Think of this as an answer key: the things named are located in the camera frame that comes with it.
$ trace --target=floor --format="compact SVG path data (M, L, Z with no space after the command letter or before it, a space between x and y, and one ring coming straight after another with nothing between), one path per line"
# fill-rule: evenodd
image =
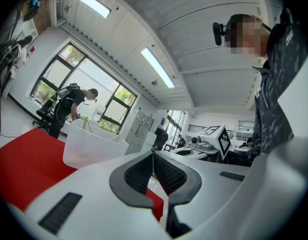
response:
M1 136L0 148L15 137L18 137L29 130L36 128L33 125L34 119L18 107L10 98L1 99ZM60 141L65 142L66 137L60 135Z
M0 148L16 137L36 128L37 125L33 125L34 119L26 114L20 107L18 107L10 98L1 99L1 136L0 136ZM60 135L58 138L60 141L65 142L66 137ZM159 224L165 228L167 219L167 207L168 197L160 186L159 182L154 178L148 183L148 187L164 200L163 216L160 219Z

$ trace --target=window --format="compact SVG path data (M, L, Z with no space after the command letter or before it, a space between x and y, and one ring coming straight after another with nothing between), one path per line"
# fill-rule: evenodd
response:
M136 100L136 95L106 73L101 67L68 44L48 64L37 80L31 95L44 104L57 90L76 83L83 90L95 88L98 98L82 102L81 117L97 121L99 127L117 133Z
M178 135L182 130L186 113L180 110L168 111L167 119L164 123L164 130L167 129L168 140L166 144L176 146L175 142L178 141Z
M108 102L99 122L99 127L112 133L117 133L123 126L135 100L136 95L120 85Z
M60 53L59 57L64 61L69 63L72 67L77 66L82 59L84 58L84 54L82 54L78 49L74 46L68 44Z
M71 44L68 44L52 59L44 72L40 75L31 95L40 103L45 103L46 95L50 95L51 93L55 94L57 90L61 89L64 82L84 58L84 54Z

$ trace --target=black grille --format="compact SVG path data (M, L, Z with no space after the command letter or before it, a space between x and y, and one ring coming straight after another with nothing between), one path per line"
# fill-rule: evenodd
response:
M201 132L202 130L204 130L204 129L206 129L206 127L204 127L204 126L198 126L198 125L193 125L193 124L191 124L191 125L189 125L189 127L188 127L188 131L189 132L192 132L192 133L199 133L199 132Z
M38 224L55 235L81 198L79 194L67 193Z
M187 180L187 175L165 159L154 154L154 173L167 195L176 191Z
M152 175L153 158L148 156L129 168L124 175L126 183L137 192L145 195L148 181Z
M244 178L245 178L244 175L232 173L232 172L229 172L229 171L222 171L220 173L220 175L224 176L226 178L230 178L230 179L233 179L233 180L236 180L236 181L240 181L240 182L242 182L244 180Z

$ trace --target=window frame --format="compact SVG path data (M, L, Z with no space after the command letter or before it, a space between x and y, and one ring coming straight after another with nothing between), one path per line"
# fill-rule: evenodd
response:
M121 101L119 98L115 97L115 94L116 94L116 92L118 91L118 89L119 89L120 86L122 86L123 88L125 88L125 89L128 90L131 94L133 94L133 95L135 96L135 99L134 99L134 101L132 102L131 106L125 104L125 103L124 103L123 101ZM113 93L113 95L112 95L111 98L109 99L108 103L106 104L106 106L105 106L105 111L104 111L103 114L101 115L101 117L100 117L98 123L99 123L102 119L104 119L104 120L109 121L110 123L112 123L112 124L114 124L114 125L119 126L118 131L115 133L115 134L117 134L117 133L120 132L120 130L122 129L122 127L123 127L123 125L124 125L124 123L125 123L125 120L126 120L126 118L128 117L128 114L129 114L131 108L133 107L133 105L134 105L136 99L137 99L137 95L134 94L132 91L130 91L130 90L129 90L128 88L126 88L122 83L119 82L118 87L116 88L115 92ZM108 116L105 115L105 113L106 113L106 111L107 111L107 109L108 109L108 107L109 107L109 105L111 104L112 101L116 101L116 102L119 103L120 105L122 105L122 106L124 106L125 108L127 108L127 111L126 111L125 114L124 114L125 117L124 117L122 123L120 123L120 122L118 122L118 121L116 121L116 120L114 120L114 119L112 119L112 118L110 118L110 117L108 117Z
M45 69L43 70L43 72L40 74L39 78L37 79L36 83L34 84L30 95L33 95L36 87L38 86L39 82L42 81L45 84L47 84L49 87L51 87L54 91L58 91L60 89L63 88L64 83L66 82L66 80L70 77L70 75L74 72L74 70L82 63L82 61L84 59L87 58L87 55L85 55L84 53L82 53L84 56L83 58L77 63L76 66L72 66L71 64L69 64L68 62L66 62L64 59L62 59L58 54L60 52L62 52L67 46L72 46L75 49L77 49L80 53L82 53L78 48L76 48L72 43L67 43L57 54L55 57L53 57L53 59L47 64L47 66L45 67ZM53 83L51 83L49 80L47 80L44 75L47 72L47 70L50 68L50 66L55 62L55 61L59 61L60 63L62 63L64 66L68 67L69 69L69 73L66 75L66 77L63 79L63 81L60 83L59 87L57 87L56 85L54 85Z
M179 130L179 132L182 131L182 127L181 127L174 119L172 119L173 113L174 113L174 110L172 110L172 112L171 112L170 115L169 115L169 114L167 115L167 119L169 120L169 122L168 122L167 127L166 127L166 131L167 131L167 129L168 129L170 123L171 123L172 126L174 126L174 127L176 128L176 132L175 132L175 135L174 135L174 137L173 137L173 141L171 142L171 144L169 144L169 145L171 145L171 146L173 146L172 144L173 144L174 141L175 141L177 130ZM180 124L183 124L183 123L184 123L185 116L186 116L186 112L185 112L185 111L182 111L182 113L181 113L181 115L180 115L180 117L179 117L179 123L180 123Z
M67 47L67 46L72 46L75 49L77 49L80 53L82 53L84 56L83 58L77 63L76 66L72 66L71 64L69 64L68 62L66 62L63 58L61 58L59 56L59 54ZM133 107L135 101L137 100L138 95L136 95L134 92L132 92L129 88L127 88L125 85L123 85L123 83L121 81L118 81L115 77L113 77L110 73L108 73L105 69L103 69L100 65L98 65L94 60L92 60L89 56L87 56L85 53L83 53L80 49L78 49L76 46L74 46L71 42L67 43L57 54L56 56L54 56L52 58L52 60L47 64L47 66L45 67L45 69L43 70L43 72L40 74L39 78L37 79L37 81L35 82L30 95L32 96L38 86L38 84L40 83L40 81L44 82L45 84L47 84L50 88L52 88L54 91L58 91L63 87L63 85L65 84L65 82L67 81L67 79L71 76L71 74L75 71L75 69L77 69L80 64L85 60L85 59L89 59L92 63L94 63L96 66L99 67L100 70L102 70L104 73L106 73L107 75L109 75L112 79L114 79L116 82L118 82L118 86L115 89L115 91L113 92L111 98L108 100L106 106L105 106L105 111L103 112L103 114L101 115L98 123L104 119L106 121L109 121L112 124L115 124L117 126L119 126L118 131L116 132L116 134L118 132L120 132L121 128L123 127L126 118L128 117L128 114L131 110L131 108ZM58 60L59 62L61 62L62 64L64 64L66 67L68 67L70 69L69 73L67 74L67 76L63 79L63 81L60 83L59 87L55 86L53 83L51 83L49 80L47 80L46 78L44 78L45 73L47 72L47 70L50 68L50 66L56 61ZM132 104L129 106L127 104L125 104L123 101L121 101L120 99L115 97L115 94L117 92L117 90L119 89L119 87L122 86L123 88L125 88L127 91L129 91L131 94L133 94L135 96L134 101L132 102ZM127 111L125 113L125 117L122 121L122 123L117 122L115 120L113 120L110 117L105 116L105 112L107 111L109 105L111 104L112 101L116 101L117 103L119 103L120 105L124 106L125 108L127 108Z

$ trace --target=dark jacket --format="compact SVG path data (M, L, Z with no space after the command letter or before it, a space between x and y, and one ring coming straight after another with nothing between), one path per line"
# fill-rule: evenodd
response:
M269 154L289 141L293 132L278 104L278 98L294 79L308 55L308 42L298 23L274 26L267 43L268 61L256 68L262 75L255 95L256 119L250 151L229 152L229 163L250 166L255 157Z

